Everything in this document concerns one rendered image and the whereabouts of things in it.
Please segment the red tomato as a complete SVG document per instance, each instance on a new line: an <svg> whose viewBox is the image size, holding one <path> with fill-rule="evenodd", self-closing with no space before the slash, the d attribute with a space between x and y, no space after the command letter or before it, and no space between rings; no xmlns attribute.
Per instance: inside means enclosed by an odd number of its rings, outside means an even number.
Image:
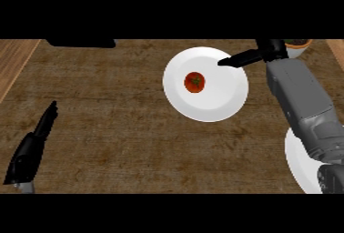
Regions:
<svg viewBox="0 0 344 233"><path fill-rule="evenodd" d="M184 78L184 87L189 93L201 93L205 79L199 72L190 72Z"/></svg>

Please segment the white round plate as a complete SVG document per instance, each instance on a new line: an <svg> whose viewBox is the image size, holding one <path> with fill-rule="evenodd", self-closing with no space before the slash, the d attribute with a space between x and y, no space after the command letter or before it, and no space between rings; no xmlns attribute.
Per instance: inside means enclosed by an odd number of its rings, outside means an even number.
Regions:
<svg viewBox="0 0 344 233"><path fill-rule="evenodd" d="M285 157L299 188L307 194L320 194L317 172L322 162L308 157L302 142L291 129L288 129L285 135Z"/></svg>
<svg viewBox="0 0 344 233"><path fill-rule="evenodd" d="M162 76L164 94L181 115L201 122L217 122L232 117L246 102L248 80L242 68L218 66L230 57L212 47L192 47L170 60ZM204 88L190 93L184 80L196 72L204 77Z"/></svg>

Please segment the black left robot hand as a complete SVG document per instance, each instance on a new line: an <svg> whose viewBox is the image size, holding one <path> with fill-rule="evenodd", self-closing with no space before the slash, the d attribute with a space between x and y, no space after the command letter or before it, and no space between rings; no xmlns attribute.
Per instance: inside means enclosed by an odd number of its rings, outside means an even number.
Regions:
<svg viewBox="0 0 344 233"><path fill-rule="evenodd" d="M57 106L56 102L51 101L38 120L35 130L25 135L15 150L7 166L3 182L4 185L28 183L34 180L43 156L44 144L51 132L51 125L56 117Z"/></svg>

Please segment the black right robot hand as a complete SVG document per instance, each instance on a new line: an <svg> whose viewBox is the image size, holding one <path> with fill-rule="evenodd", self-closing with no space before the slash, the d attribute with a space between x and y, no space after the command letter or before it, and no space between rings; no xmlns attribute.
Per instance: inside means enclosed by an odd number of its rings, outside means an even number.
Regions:
<svg viewBox="0 0 344 233"><path fill-rule="evenodd" d="M217 61L218 66L243 67L258 61L270 62L288 58L285 41L282 39L257 39L257 49L226 57Z"/></svg>

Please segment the white plant pot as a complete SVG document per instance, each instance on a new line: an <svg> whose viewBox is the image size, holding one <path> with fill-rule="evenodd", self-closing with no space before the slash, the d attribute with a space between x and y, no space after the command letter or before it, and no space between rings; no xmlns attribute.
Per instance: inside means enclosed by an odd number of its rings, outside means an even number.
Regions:
<svg viewBox="0 0 344 233"><path fill-rule="evenodd" d="M285 46L289 58L297 58L307 50L311 39L286 39Z"/></svg>

